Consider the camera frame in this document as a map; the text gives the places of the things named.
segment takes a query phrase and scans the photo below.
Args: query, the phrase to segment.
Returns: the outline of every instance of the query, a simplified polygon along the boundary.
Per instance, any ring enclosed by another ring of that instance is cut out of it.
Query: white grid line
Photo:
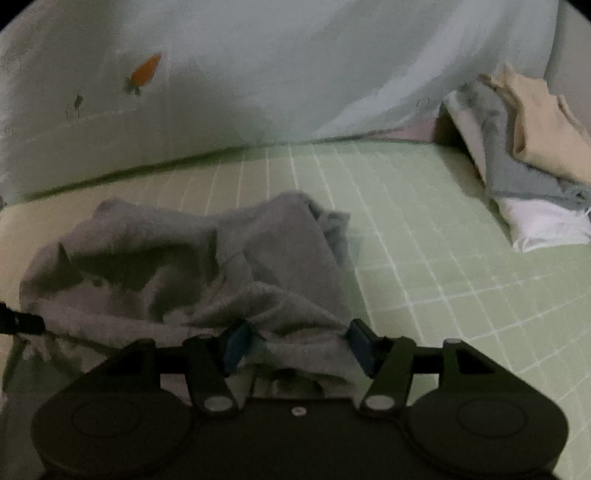
[[[421,340],[421,343],[423,345],[426,345],[427,342],[425,340],[425,336],[424,336],[424,333],[423,333],[423,328],[421,327],[421,325],[418,322],[417,313],[414,310],[414,305],[410,301],[410,296],[408,295],[408,292],[406,291],[406,289],[404,288],[404,285],[402,284],[402,278],[400,276],[400,272],[398,272],[398,268],[396,267],[396,263],[392,259],[392,256],[390,256],[390,253],[388,252],[388,248],[386,248],[386,244],[384,242],[384,239],[382,238],[382,234],[378,230],[378,226],[375,223],[374,216],[371,213],[370,209],[368,208],[367,204],[365,203],[365,200],[363,199],[363,196],[361,195],[361,190],[359,189],[359,186],[357,185],[357,182],[355,182],[355,178],[354,178],[353,174],[349,170],[349,167],[343,161],[343,158],[339,155],[339,152],[337,151],[336,148],[335,148],[335,153],[336,153],[336,156],[339,159],[341,165],[347,171],[347,174],[349,175],[349,178],[351,179],[351,182],[353,183],[353,187],[357,191],[357,195],[359,195],[359,199],[361,200],[361,204],[363,205],[363,209],[365,210],[365,213],[368,215],[369,221],[372,224],[372,226],[374,228],[374,231],[375,231],[376,235],[378,236],[378,239],[379,239],[380,243],[382,244],[382,248],[386,252],[386,255],[388,257],[389,266],[390,266],[390,268],[392,268],[392,271],[394,272],[394,276],[396,277],[396,280],[397,280],[398,284],[402,288],[402,294],[404,295],[405,303],[406,303],[405,306],[408,308],[408,311],[410,312],[411,316],[413,317],[413,321],[415,323],[415,327],[417,328],[418,336],[419,336],[419,338]]]
[[[152,180],[155,178],[154,175],[150,175],[147,179],[146,182],[144,183],[143,188],[139,191],[139,195],[138,197],[135,199],[135,204],[139,205],[140,203],[142,203],[142,199],[144,197],[144,193],[146,193],[148,191],[148,189],[150,188],[150,184],[152,183]]]
[[[168,187],[168,184],[170,184],[170,180],[173,178],[173,174],[177,169],[174,168],[171,171],[168,172],[167,174],[167,178],[166,181],[164,182],[164,185],[162,185],[162,188],[160,189],[160,192],[158,194],[158,199],[156,200],[156,207],[160,206],[160,202],[162,201],[162,195],[164,194],[164,191],[166,190],[166,187]]]
[[[192,168],[191,169],[191,175],[189,175],[189,179],[187,180],[187,186],[183,190],[183,195],[181,197],[181,202],[180,202],[180,205],[178,206],[178,211],[179,212],[183,212],[184,211],[184,203],[185,203],[185,201],[187,199],[187,192],[189,191],[191,184],[194,182],[195,172],[196,171],[197,171],[196,168]]]
[[[365,161],[365,164],[366,164],[366,165],[367,165],[369,168],[371,168],[371,169],[373,170],[373,172],[374,172],[374,174],[375,174],[375,176],[376,176],[376,179],[377,179],[377,181],[378,181],[378,182],[380,182],[379,175],[378,175],[378,173],[375,171],[375,169],[374,169],[374,168],[373,168],[373,167],[372,167],[372,166],[369,164],[369,162],[367,162],[367,160],[366,160],[366,159],[365,159],[365,157],[364,157],[364,156],[361,154],[361,152],[359,152],[359,149],[357,149],[357,152],[358,152],[359,156],[363,158],[363,160]],[[385,162],[386,162],[386,164],[387,164],[387,165],[389,165],[389,166],[390,166],[390,167],[393,169],[393,167],[392,167],[392,164],[391,164],[390,162],[387,162],[387,161],[384,159],[384,156],[383,156],[381,153],[380,153],[379,155],[382,157],[382,160],[383,160],[383,161],[385,161]],[[402,212],[401,212],[400,208],[399,208],[399,207],[396,205],[396,203],[394,202],[394,200],[393,200],[392,196],[390,195],[390,192],[388,191],[388,189],[384,188],[384,190],[386,191],[386,194],[388,195],[388,198],[389,198],[389,201],[390,201],[390,205],[391,205],[393,208],[395,208],[396,210],[398,210],[398,211],[399,211],[399,213],[400,213],[400,216],[401,216],[401,217],[404,219],[404,215],[402,214]],[[425,264],[427,265],[427,268],[429,269],[429,272],[430,272],[430,274],[431,274],[431,276],[432,276],[432,278],[433,278],[433,281],[434,281],[434,282],[437,284],[437,286],[438,286],[439,294],[440,294],[441,298],[443,298],[443,299],[444,299],[444,301],[445,301],[445,303],[446,303],[446,306],[447,306],[447,308],[448,308],[448,311],[449,311],[449,313],[450,313],[450,315],[451,315],[451,317],[452,317],[452,319],[453,319],[453,322],[454,322],[454,324],[455,324],[455,326],[456,326],[456,328],[457,328],[457,331],[459,332],[459,335],[465,338],[465,335],[462,333],[462,329],[461,329],[461,327],[460,327],[460,325],[459,325],[459,322],[457,321],[457,318],[456,318],[455,312],[453,311],[453,309],[452,309],[452,306],[451,306],[451,304],[449,303],[449,297],[448,297],[448,296],[446,296],[446,295],[445,295],[445,293],[443,292],[443,288],[441,287],[441,285],[440,285],[440,284],[439,284],[439,282],[437,281],[437,277],[435,276],[435,273],[433,272],[433,269],[431,268],[431,266],[430,266],[430,264],[429,264],[429,261],[428,261],[428,259],[427,259],[426,255],[424,254],[423,250],[420,248],[420,246],[419,246],[418,242],[416,241],[416,239],[415,239],[415,237],[414,237],[414,234],[413,234],[413,233],[412,233],[412,231],[411,231],[411,228],[410,228],[410,226],[409,226],[409,225],[406,223],[406,221],[405,221],[405,224],[406,224],[406,227],[407,227],[408,233],[411,235],[411,237],[412,237],[412,239],[413,239],[413,241],[414,241],[414,243],[415,243],[415,245],[416,245],[416,247],[417,247],[417,249],[418,249],[419,253],[421,254],[421,256],[422,256],[422,258],[423,258],[423,261],[425,262]],[[493,332],[494,332],[494,330],[495,330],[495,327],[494,327],[494,325],[493,325],[493,323],[492,323],[491,319],[489,318],[489,316],[488,316],[488,314],[487,314],[487,312],[486,312],[486,309],[485,309],[484,305],[482,304],[482,301],[481,301],[481,299],[478,297],[478,295],[476,295],[476,291],[475,291],[475,289],[474,289],[474,285],[472,284],[472,282],[470,281],[470,279],[467,277],[466,273],[465,273],[465,272],[463,271],[463,269],[462,269],[462,266],[460,265],[460,262],[458,262],[458,261],[457,261],[457,259],[455,259],[455,257],[453,256],[453,254],[452,254],[452,258],[453,258],[453,260],[455,261],[455,263],[456,263],[456,266],[457,266],[457,267],[458,267],[458,269],[460,270],[460,273],[461,273],[461,274],[464,276],[464,278],[465,278],[465,280],[466,280],[466,282],[467,282],[467,284],[468,284],[468,287],[469,287],[469,288],[470,288],[470,290],[471,290],[471,293],[472,293],[472,294],[473,294],[473,295],[476,297],[476,301],[477,301],[477,302],[480,304],[480,307],[482,308],[482,311],[484,312],[485,319],[486,319],[486,321],[488,322],[489,326],[491,327],[491,329],[492,329],[492,330],[493,330]],[[501,347],[501,353],[502,353],[502,354],[503,354],[503,356],[505,357],[505,360],[507,361],[507,364],[508,364],[508,365],[510,365],[511,363],[510,363],[510,361],[509,361],[509,356],[507,355],[507,353],[506,353],[506,351],[505,351],[505,349],[504,349],[504,347],[503,347],[503,344],[502,344],[502,343],[501,343],[501,341],[500,341],[500,338],[498,338],[498,335],[496,335],[496,338],[497,338],[497,341],[498,341],[498,343],[499,343],[499,345],[500,345],[500,347]]]
[[[587,466],[583,468],[583,471],[581,472],[581,474],[577,477],[577,480],[580,480],[583,478],[583,475],[586,474],[589,470],[591,469],[591,460],[587,463]]]
[[[577,301],[577,300],[580,300],[580,299],[584,298],[584,297],[585,297],[585,296],[588,294],[588,291],[589,291],[589,290],[587,289],[587,291],[586,291],[584,294],[582,294],[580,297],[578,297],[578,298],[575,298],[575,299],[571,299],[571,300],[569,300],[569,301],[565,302],[565,303],[564,303],[564,305],[562,305],[562,307],[564,307],[564,306],[566,306],[566,305],[568,305],[568,304],[571,304],[571,303],[573,303],[574,301]],[[556,307],[556,306],[554,306],[554,307],[553,307],[553,309],[552,309],[552,310],[550,310],[550,312],[553,312],[553,311],[555,311],[555,310],[558,310],[559,308],[562,308],[562,307]],[[517,316],[515,315],[515,312],[513,312],[513,310],[512,310],[512,313],[513,313],[513,315],[514,315],[515,319],[517,320]],[[536,316],[533,316],[533,317],[531,317],[531,318],[529,318],[529,319],[526,319],[526,320],[530,321],[530,320],[532,320],[533,318],[536,318],[536,317],[541,317],[542,315],[546,315],[546,314],[547,314],[547,313],[539,313],[539,311],[538,311],[538,314],[537,314]],[[562,346],[561,348],[557,348],[557,347],[556,347],[556,344],[554,343],[554,339],[553,339],[552,335],[550,335],[550,336],[549,336],[549,339],[550,339],[550,343],[552,344],[552,347],[554,348],[554,352],[553,352],[553,353],[551,353],[551,354],[549,354],[548,356],[544,357],[543,359],[540,359],[540,358],[538,358],[537,354],[535,353],[535,348],[534,348],[534,345],[533,345],[533,344],[532,344],[532,342],[531,342],[531,339],[530,339],[530,338],[527,336],[527,334],[526,334],[526,333],[523,331],[523,326],[522,326],[522,325],[523,325],[523,323],[525,323],[525,322],[524,322],[524,321],[522,321],[522,322],[521,322],[521,324],[519,325],[519,328],[522,330],[522,333],[523,333],[523,335],[524,335],[525,341],[526,341],[526,342],[529,344],[529,346],[530,346],[531,353],[532,353],[532,355],[533,355],[533,357],[534,357],[534,360],[535,360],[535,362],[534,362],[534,367],[535,367],[535,366],[538,366],[538,367],[540,367],[540,374],[542,375],[542,378],[544,379],[544,381],[545,381],[546,385],[548,386],[548,393],[550,393],[551,391],[553,391],[553,390],[554,390],[554,387],[551,385],[551,383],[550,383],[550,381],[549,381],[549,379],[548,379],[548,377],[547,377],[547,375],[546,375],[546,373],[545,373],[544,369],[542,368],[542,363],[543,363],[543,362],[545,362],[546,360],[548,360],[548,358],[552,358],[552,357],[554,357],[554,356],[558,357],[558,360],[560,360],[560,361],[561,361],[561,362],[564,364],[564,366],[566,367],[566,370],[568,370],[568,373],[569,373],[569,377],[570,377],[570,379],[574,381],[574,375],[573,375],[573,371],[571,370],[571,368],[570,368],[570,366],[569,366],[569,363],[568,363],[568,362],[566,362],[566,361],[565,361],[565,360],[564,360],[564,359],[563,359],[563,358],[560,356],[560,352],[564,351],[564,350],[565,350],[565,349],[566,349],[566,348],[567,348],[569,345],[572,345],[572,344],[574,343],[573,339],[571,339],[569,342],[567,342],[567,343],[566,343],[564,346]],[[587,331],[589,331],[589,329],[584,329],[584,331],[583,331],[583,332],[582,332],[582,333],[581,333],[581,334],[578,336],[578,338],[582,338],[582,337],[583,337],[583,335],[585,335],[585,333],[586,333]],[[565,397],[566,397],[566,396],[567,396],[569,393],[572,393],[573,391],[574,391],[574,389],[571,389],[571,391],[569,391],[569,392],[568,392],[566,395],[564,395],[563,397],[561,397],[561,400],[562,400],[562,399],[564,399],[564,398],[565,398]],[[576,400],[576,401],[578,402],[578,404],[579,404],[580,411],[581,411],[581,412],[584,412],[584,406],[583,406],[583,403],[581,402],[581,399],[580,399],[580,397],[579,397],[579,395],[578,395],[578,394],[576,394],[576,395],[575,395],[575,400]],[[573,464],[572,464],[572,458],[571,458],[571,457],[569,457],[569,461],[570,461],[570,464],[571,464],[571,469],[574,469],[574,466],[573,466]]]
[[[543,358],[540,358],[540,363],[542,364],[542,363],[544,363],[546,360],[548,360],[548,359],[550,359],[550,358],[552,358],[552,357],[554,357],[554,356],[560,356],[560,352],[563,352],[564,350],[566,350],[566,349],[567,349],[569,346],[571,346],[571,345],[577,345],[577,342],[578,342],[578,341],[579,341],[579,340],[580,340],[582,337],[584,337],[585,335],[587,335],[589,332],[591,332],[591,325],[590,325],[588,328],[586,328],[586,329],[585,329],[585,330],[584,330],[584,331],[583,331],[583,332],[582,332],[580,335],[577,335],[577,336],[576,336],[574,339],[572,339],[572,340],[568,341],[568,343],[566,343],[566,344],[565,344],[565,345],[563,345],[562,347],[560,347],[560,348],[557,348],[557,349],[556,349],[555,351],[553,351],[552,353],[549,353],[549,354],[548,354],[548,355],[546,355],[545,357],[543,357]],[[536,366],[539,366],[539,365],[530,365],[530,366],[528,366],[528,367],[526,367],[526,368],[524,368],[524,369],[520,370],[518,373],[521,375],[521,374],[523,374],[523,373],[526,373],[526,372],[528,372],[529,370],[531,370],[531,369],[535,368]],[[562,400],[564,400],[564,399],[565,399],[566,397],[568,397],[568,396],[569,396],[571,393],[575,392],[575,391],[576,391],[576,389],[577,389],[577,388],[578,388],[580,385],[582,385],[582,384],[583,384],[583,382],[584,382],[585,380],[587,380],[589,377],[591,377],[591,372],[587,372],[587,375],[585,375],[585,376],[584,376],[584,377],[583,377],[581,380],[579,380],[578,382],[576,382],[575,384],[573,384],[573,385],[571,386],[571,388],[569,388],[569,390],[568,390],[568,391],[567,391],[565,394],[561,395],[559,398],[556,398],[555,400],[556,400],[556,401],[562,401]]]
[[[314,152],[314,158],[316,159],[316,164],[318,165],[318,169],[320,171],[320,176],[322,177],[322,181],[324,182],[324,188],[326,188],[326,193],[329,196],[330,204],[331,204],[332,208],[334,209],[335,208],[335,201],[333,200],[333,196],[332,196],[332,193],[330,192],[329,184],[326,181],[326,177],[324,176],[324,171],[322,170],[322,166],[320,166],[320,161],[318,160],[318,156],[316,155],[316,151],[314,150],[313,146],[312,146],[312,152]],[[359,292],[361,293],[361,297],[363,298],[363,303],[365,305],[367,305],[368,304],[367,293],[365,292],[365,289],[363,287],[363,282],[360,281],[361,278],[359,276],[359,269],[357,267],[353,268],[353,274],[355,275],[355,280],[357,281],[357,285],[359,286]],[[366,312],[368,314],[370,327],[372,328],[372,330],[375,330],[376,327],[375,327],[374,316],[367,309],[366,309]]]
[[[387,159],[384,159],[384,160],[386,161],[386,163],[387,163],[387,164],[389,164],[390,166],[392,166],[392,164],[391,164],[391,163],[390,163],[390,162],[389,162]],[[412,184],[410,184],[410,185],[409,185],[409,187],[410,187],[410,189],[413,191],[413,193],[415,194],[415,196],[417,196],[417,192],[414,190],[414,187],[413,187],[413,185],[412,185]],[[433,226],[434,230],[435,230],[435,231],[438,231],[438,232],[440,232],[440,229],[437,227],[437,225],[435,225],[435,224],[433,223],[432,219],[430,219],[430,222],[431,222],[431,224],[432,224],[432,226]],[[465,272],[463,271],[463,268],[462,268],[462,266],[461,266],[461,263],[460,263],[460,262],[458,262],[458,261],[457,261],[457,259],[455,259],[454,255],[453,255],[453,252],[451,252],[451,257],[452,257],[452,258],[455,260],[455,262],[456,262],[456,264],[457,264],[458,268],[460,269],[460,272],[463,274],[463,276],[465,277],[466,281],[468,282],[468,284],[470,285],[470,287],[472,288],[472,290],[473,290],[473,292],[474,292],[474,294],[475,294],[476,292],[475,292],[475,290],[474,290],[474,288],[473,288],[472,282],[470,281],[470,279],[467,277],[467,275],[466,275],[466,274],[465,274]],[[528,346],[530,347],[530,352],[532,353],[532,356],[533,356],[533,358],[534,358],[534,360],[535,360],[535,363],[534,363],[533,367],[535,367],[535,366],[540,366],[540,360],[539,360],[539,359],[537,358],[537,356],[536,356],[536,353],[535,353],[535,349],[534,349],[534,347],[533,347],[533,344],[531,343],[531,340],[529,339],[529,337],[527,336],[527,334],[526,334],[526,333],[523,331],[522,323],[524,323],[524,322],[519,320],[519,318],[518,318],[518,316],[517,316],[516,312],[515,312],[515,311],[514,311],[514,309],[513,309],[513,306],[511,305],[511,302],[510,302],[510,301],[507,299],[507,297],[506,297],[506,295],[505,295],[504,288],[502,288],[502,287],[500,287],[500,286],[498,285],[498,282],[496,281],[496,278],[495,278],[493,275],[491,276],[491,278],[493,279],[493,281],[494,281],[495,283],[497,283],[498,290],[501,292],[501,294],[502,294],[502,295],[503,295],[503,297],[505,298],[505,301],[506,301],[506,303],[507,303],[507,305],[508,305],[508,307],[509,307],[509,310],[511,311],[511,314],[512,314],[512,316],[513,316],[513,318],[514,318],[514,322],[513,322],[513,324],[512,324],[512,325],[509,325],[509,326],[506,326],[506,327],[499,328],[499,329],[495,329],[495,326],[494,326],[494,324],[492,323],[492,321],[491,321],[490,317],[488,316],[488,312],[486,311],[486,309],[485,309],[485,307],[484,307],[484,304],[482,303],[482,300],[481,300],[481,299],[480,299],[480,297],[479,297],[478,295],[476,295],[476,294],[475,294],[475,297],[476,297],[476,301],[477,301],[477,302],[480,304],[480,307],[482,308],[482,311],[483,311],[483,312],[484,312],[484,314],[485,314],[485,318],[486,318],[487,322],[489,323],[489,325],[490,325],[490,327],[491,327],[491,329],[492,329],[492,334],[493,334],[493,335],[495,335],[495,337],[496,337],[496,339],[497,339],[497,341],[498,341],[498,345],[499,345],[499,347],[501,348],[501,352],[502,352],[503,356],[505,357],[505,360],[507,361],[507,364],[508,364],[508,365],[511,367],[511,369],[514,369],[514,368],[512,367],[512,362],[511,362],[511,360],[510,360],[510,358],[509,358],[509,356],[508,356],[508,354],[507,354],[507,352],[506,352],[506,349],[505,349],[505,347],[504,347],[504,344],[501,342],[501,339],[500,339],[500,337],[499,337],[499,332],[502,332],[502,331],[505,331],[505,330],[509,330],[509,329],[511,329],[511,328],[514,328],[514,327],[518,327],[518,328],[520,328],[520,329],[521,329],[521,332],[522,332],[522,334],[523,334],[523,336],[524,336],[524,338],[525,338],[525,341],[528,343]],[[517,280],[517,282],[516,282],[516,283],[517,283],[517,284],[519,284],[519,285],[522,285],[522,282],[521,282],[520,280]],[[541,315],[541,314],[537,314],[537,315],[533,316],[532,318],[536,318],[536,317],[538,317],[538,316],[540,316],[540,315]],[[487,333],[487,334],[485,334],[485,335],[478,336],[478,338],[485,338],[485,337],[488,337],[489,335],[490,335],[490,333]],[[540,369],[540,371],[541,371],[541,373],[542,373],[542,376],[544,377],[544,381],[546,382],[546,384],[548,385],[548,387],[549,387],[549,388],[551,388],[550,382],[548,381],[548,378],[546,377],[546,375],[545,375],[545,373],[544,373],[543,369]]]
[[[114,182],[114,181],[110,182],[110,183],[109,183],[109,187],[107,188],[107,193],[106,193],[106,195],[105,195],[105,197],[106,197],[107,199],[110,199],[110,198],[111,198],[111,196],[113,195],[113,188],[114,188],[114,187],[115,187],[115,182]]]
[[[460,337],[465,337],[465,335],[462,333],[462,327],[460,326],[459,322],[456,319],[456,315],[454,314],[454,311],[452,309],[452,305],[449,303],[449,299],[444,294],[442,286],[437,281],[437,277],[435,276],[435,273],[433,272],[433,269],[431,268],[431,265],[430,265],[430,263],[429,263],[429,261],[427,259],[427,256],[425,255],[425,253],[423,252],[423,249],[421,249],[421,246],[417,242],[417,238],[415,237],[413,230],[410,228],[410,225],[404,219],[404,215],[402,214],[402,211],[400,210],[400,208],[398,208],[398,206],[394,202],[394,200],[393,200],[392,196],[390,195],[390,192],[388,191],[388,189],[386,189],[385,186],[384,186],[384,184],[381,183],[381,181],[379,179],[378,172],[375,171],[375,169],[370,165],[370,163],[367,161],[367,159],[361,154],[361,152],[359,151],[359,149],[357,148],[357,146],[355,147],[355,149],[357,150],[357,153],[360,156],[360,158],[363,159],[363,162],[365,163],[365,165],[374,172],[374,175],[375,175],[378,183],[382,186],[384,192],[388,196],[388,199],[389,199],[389,202],[390,202],[390,206],[392,206],[394,209],[396,209],[400,213],[400,217],[402,218],[402,221],[404,222],[404,225],[406,226],[407,233],[409,234],[410,238],[413,240],[413,243],[414,243],[415,247],[417,247],[417,251],[418,251],[419,255],[421,256],[421,259],[422,259],[423,263],[425,263],[425,265],[427,266],[427,269],[429,270],[429,274],[431,275],[431,278],[433,279],[433,282],[437,286],[437,291],[439,292],[439,297],[437,299],[434,299],[434,301],[443,300],[443,302],[445,303],[445,305],[447,307],[447,311],[449,312],[449,315],[452,318],[452,321],[453,321],[454,325],[456,326],[456,329],[458,331],[458,334],[460,335]]]
[[[271,197],[271,173],[269,171],[269,149],[265,149],[265,163],[267,166],[267,200]]]
[[[585,422],[585,424],[583,425],[583,427],[582,427],[582,428],[580,428],[579,430],[577,430],[577,433],[572,433],[572,434],[570,434],[569,441],[571,441],[571,442],[572,442],[572,441],[573,441],[573,440],[575,440],[575,439],[576,439],[576,438],[577,438],[579,435],[582,435],[582,434],[584,434],[584,433],[586,433],[586,434],[589,436],[589,431],[588,431],[588,427],[589,427],[589,425],[591,425],[591,420],[589,420],[589,421]]]
[[[287,149],[288,149],[288,151],[289,151],[289,153],[290,153],[291,174],[292,174],[292,175],[293,175],[293,177],[294,177],[294,185],[295,185],[295,189],[296,189],[296,190],[299,190],[299,189],[300,189],[300,184],[299,184],[299,182],[298,182],[298,180],[297,180],[297,174],[296,174],[296,168],[295,168],[295,167],[296,167],[296,164],[295,164],[295,162],[294,162],[294,156],[293,156],[293,155],[292,155],[292,153],[291,153],[291,144],[290,144],[290,145],[288,145]]]
[[[371,236],[374,235],[373,232],[368,232],[368,231],[362,231],[362,232],[352,232],[349,233],[347,236],[349,238],[363,238],[366,236]],[[445,260],[466,260],[466,259],[470,259],[470,258],[480,258],[482,260],[486,260],[488,256],[483,256],[483,254],[478,253],[478,254],[469,254],[469,255],[449,255],[446,257],[437,257],[437,258],[428,258],[427,260],[425,260],[425,262],[429,262],[429,263],[437,263],[437,262],[441,262],[441,261],[445,261]],[[543,278],[548,278],[551,277],[557,273],[563,273],[563,272],[568,272],[571,270],[571,268],[567,267],[567,265],[573,265],[573,264],[577,264],[579,265],[581,263],[580,258],[576,259],[576,260],[570,260],[570,261],[565,261],[562,262],[560,265],[556,266],[556,270],[550,272],[550,273],[541,273],[541,274],[537,274],[537,275],[533,275],[532,277],[529,277],[528,280],[541,280]],[[398,265],[409,265],[409,264],[414,264],[414,263],[418,263],[418,260],[399,260],[396,262]],[[375,268],[379,268],[378,265],[368,265],[367,267],[364,267],[363,270],[371,270],[371,269],[375,269]],[[503,286],[511,286],[511,285],[518,285],[518,284],[523,284],[523,280],[515,280],[514,282],[510,282],[510,283],[506,283],[506,284],[499,284],[499,286],[495,286],[495,287],[488,287],[488,288],[482,288],[479,289],[482,291],[485,290],[498,290],[500,287]]]
[[[434,260],[434,261],[431,261],[431,263],[438,262],[438,261],[441,261],[441,260]],[[419,261],[414,261],[414,262],[397,262],[397,265],[399,265],[399,266],[400,265],[412,265],[412,264],[418,264],[418,263],[424,263],[424,262],[419,262]],[[379,270],[379,269],[381,269],[383,267],[384,266],[381,265],[381,264],[374,264],[374,265],[364,266],[364,267],[360,268],[360,270],[361,271],[372,271],[372,270]],[[536,277],[536,279],[541,280],[543,278],[551,277],[552,275],[553,274],[545,274],[545,275],[541,275],[540,277]],[[467,279],[466,279],[466,276],[464,276],[460,280],[461,281],[468,282]],[[471,290],[471,291],[466,291],[466,292],[462,292],[462,293],[449,293],[449,294],[446,294],[446,297],[448,299],[455,299],[455,298],[458,298],[458,297],[469,297],[469,296],[473,295],[474,293],[482,293],[482,292],[485,292],[485,291],[492,291],[492,290],[502,290],[503,288],[513,287],[515,285],[520,285],[520,284],[521,284],[520,282],[515,281],[515,282],[510,282],[510,283],[498,284],[498,285],[495,285],[494,287],[474,288],[473,291]],[[432,303],[434,301],[439,301],[439,300],[440,300],[440,298],[434,298],[434,299],[414,300],[413,302],[416,303],[416,304],[421,304],[421,303]]]
[[[209,207],[212,204],[212,197],[213,197],[213,189],[216,185],[217,173],[220,171],[220,167],[222,166],[222,158],[217,162],[216,172],[213,174],[212,178],[212,185],[209,189],[209,195],[207,196],[207,203],[205,204],[205,215],[209,214]]]
[[[246,158],[246,150],[242,151],[242,159],[240,161],[240,172],[238,173],[238,187],[236,188],[236,208],[240,208],[240,194],[242,192],[242,173],[244,172],[244,160]]]
[[[138,181],[137,177],[133,177],[130,179],[129,182],[127,182],[127,185],[125,186],[125,190],[123,190],[121,192],[121,195],[127,195],[127,192],[131,189],[131,187]]]

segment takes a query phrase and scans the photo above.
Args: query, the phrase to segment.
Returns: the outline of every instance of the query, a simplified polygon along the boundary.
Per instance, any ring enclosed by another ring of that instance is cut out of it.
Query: metal rivet
[[[372,410],[384,411],[390,410],[396,402],[387,395],[372,395],[365,399],[365,405]]]
[[[303,417],[308,413],[308,409],[306,407],[293,407],[291,409],[291,414],[294,417]]]
[[[223,395],[214,395],[213,397],[206,398],[203,406],[209,411],[226,411],[234,406],[234,402],[231,398],[224,397]]]

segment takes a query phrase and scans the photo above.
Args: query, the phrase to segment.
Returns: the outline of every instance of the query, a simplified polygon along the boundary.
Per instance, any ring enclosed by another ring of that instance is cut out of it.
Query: beige cloth
[[[591,185],[591,138],[563,95],[551,95],[543,79],[504,65],[498,77],[481,75],[516,111],[513,156],[557,177]]]

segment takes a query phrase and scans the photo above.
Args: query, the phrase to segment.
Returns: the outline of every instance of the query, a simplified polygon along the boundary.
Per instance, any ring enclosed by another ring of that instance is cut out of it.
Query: circular disc
[[[190,426],[190,409],[166,391],[61,393],[37,410],[31,437],[59,471],[122,479],[166,462]]]
[[[437,463],[478,476],[537,472],[558,458],[568,436],[563,412],[538,393],[435,390],[410,408],[407,428]]]

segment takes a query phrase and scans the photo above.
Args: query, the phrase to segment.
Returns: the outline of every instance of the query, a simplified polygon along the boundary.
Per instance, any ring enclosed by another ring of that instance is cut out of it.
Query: black cable
[[[0,333],[16,335],[42,335],[45,332],[45,322],[39,315],[21,313],[12,310],[4,302],[0,302]]]

